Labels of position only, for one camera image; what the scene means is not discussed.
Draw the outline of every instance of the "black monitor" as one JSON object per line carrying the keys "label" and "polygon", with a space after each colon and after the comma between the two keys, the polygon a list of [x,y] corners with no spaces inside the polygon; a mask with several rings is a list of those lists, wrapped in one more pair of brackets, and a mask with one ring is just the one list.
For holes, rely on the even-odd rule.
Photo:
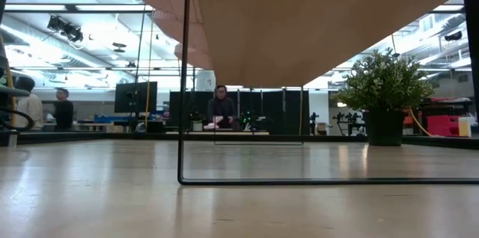
{"label": "black monitor", "polygon": [[[115,91],[115,113],[145,112],[147,109],[147,91],[147,82],[118,84]],[[156,111],[157,91],[158,83],[150,82],[149,112]]]}

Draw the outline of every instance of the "ceiling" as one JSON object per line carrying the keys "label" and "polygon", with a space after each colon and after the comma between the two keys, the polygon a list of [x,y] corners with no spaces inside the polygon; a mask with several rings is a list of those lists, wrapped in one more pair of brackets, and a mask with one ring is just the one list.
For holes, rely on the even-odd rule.
{"label": "ceiling", "polygon": [[[74,4],[77,8],[85,9],[90,6],[82,4],[93,4],[96,5],[92,7],[97,12],[48,11],[48,9],[56,9],[59,5],[65,4]],[[450,0],[446,4],[460,10],[463,0]],[[112,88],[118,82],[134,82],[135,71],[106,69],[110,67],[125,68],[129,62],[137,64],[138,54],[140,67],[146,68],[150,64],[151,67],[161,68],[161,70],[156,69],[151,72],[154,75],[150,78],[152,81],[158,81],[159,86],[165,89],[179,87],[178,60],[174,54],[177,41],[165,35],[161,28],[152,22],[151,13],[141,13],[141,8],[144,7],[141,0],[7,0],[7,10],[19,7],[22,7],[24,11],[11,11],[5,14],[7,18],[2,23],[1,32],[4,36],[12,36],[13,33],[11,38],[18,40],[18,42],[12,43],[8,50],[11,66],[17,67],[19,74],[23,72],[23,74],[34,77],[37,87]],[[451,63],[468,57],[469,48],[465,23],[460,22],[460,15],[457,13],[433,13],[433,15],[434,20],[429,28],[429,34],[428,31],[421,31],[421,27],[424,27],[422,20],[431,18],[431,14],[422,16],[394,33],[395,46],[397,51],[403,55],[414,55],[418,60],[429,58],[430,61],[424,63],[423,67],[425,68],[451,67]],[[59,16],[63,21],[81,27],[85,39],[81,43],[70,45],[65,37],[58,33],[52,34],[47,28],[51,16]],[[452,26],[445,26],[445,22],[451,18],[456,18],[456,22]],[[444,36],[454,30],[463,31],[462,40],[455,43],[445,42]],[[116,47],[112,45],[113,43],[125,44],[125,52],[114,52]],[[328,89],[332,82],[341,81],[343,71],[348,70],[354,61],[371,53],[374,49],[384,49],[389,46],[393,47],[392,37],[381,40],[347,62],[338,65],[334,70],[319,76],[305,87]],[[467,63],[460,65],[459,67],[464,69],[470,67]],[[28,66],[51,67],[52,69],[36,70],[31,68],[27,70]],[[59,67],[103,68],[98,70],[59,70]],[[138,74],[140,76],[147,75],[148,71],[147,69],[140,70]]]}

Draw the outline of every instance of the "black partition panel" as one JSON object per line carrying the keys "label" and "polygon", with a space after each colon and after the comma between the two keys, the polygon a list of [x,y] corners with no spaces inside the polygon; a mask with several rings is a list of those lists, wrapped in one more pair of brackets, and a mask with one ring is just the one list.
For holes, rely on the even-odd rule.
{"label": "black partition panel", "polygon": [[238,111],[238,91],[228,91],[228,97],[233,100],[234,110],[237,112],[237,116],[240,115]]}
{"label": "black partition panel", "polygon": [[261,93],[260,92],[240,92],[239,93],[239,112],[245,110],[254,110],[256,115],[261,115]]}
{"label": "black partition panel", "polygon": [[285,133],[286,135],[309,134],[309,93],[303,91],[285,91]]}
{"label": "black partition panel", "polygon": [[[213,92],[188,91],[185,93],[185,106],[183,108],[184,122],[188,123],[188,114],[198,112],[204,118],[208,114],[208,102],[213,98]],[[180,92],[170,92],[170,124],[178,126],[180,122]]]}
{"label": "black partition panel", "polygon": [[271,135],[283,135],[283,91],[263,92],[263,113],[269,119],[266,129]]}

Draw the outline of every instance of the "man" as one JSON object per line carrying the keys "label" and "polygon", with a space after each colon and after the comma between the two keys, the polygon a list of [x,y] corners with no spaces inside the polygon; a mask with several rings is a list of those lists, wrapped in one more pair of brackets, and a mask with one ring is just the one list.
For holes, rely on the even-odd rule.
{"label": "man", "polygon": [[234,110],[233,100],[227,97],[227,89],[224,85],[216,87],[216,96],[208,102],[208,121],[215,122],[215,117],[223,117],[218,126],[222,129],[233,126],[236,112]]}
{"label": "man", "polygon": [[53,117],[57,121],[56,131],[69,131],[73,123],[73,103],[67,100],[70,93],[64,88],[57,90],[57,100]]}
{"label": "man", "polygon": [[[19,77],[16,81],[15,87],[17,89],[22,89],[25,91],[30,92],[30,96],[23,97],[19,100],[16,105],[16,110],[18,112],[22,112],[27,114],[34,122],[33,127],[31,130],[42,130],[43,128],[43,105],[42,100],[31,91],[35,87],[35,81],[29,77]],[[26,118],[16,115],[15,116],[16,127],[26,127],[28,125],[28,121]]]}

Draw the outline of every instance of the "potted plant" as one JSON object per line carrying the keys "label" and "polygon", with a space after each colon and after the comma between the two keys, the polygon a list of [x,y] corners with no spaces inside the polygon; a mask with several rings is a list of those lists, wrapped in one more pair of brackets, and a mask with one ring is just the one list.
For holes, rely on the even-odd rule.
{"label": "potted plant", "polygon": [[346,86],[334,98],[364,112],[370,145],[400,146],[404,110],[421,103],[434,90],[419,63],[401,58],[392,49],[374,50],[354,63],[345,75]]}

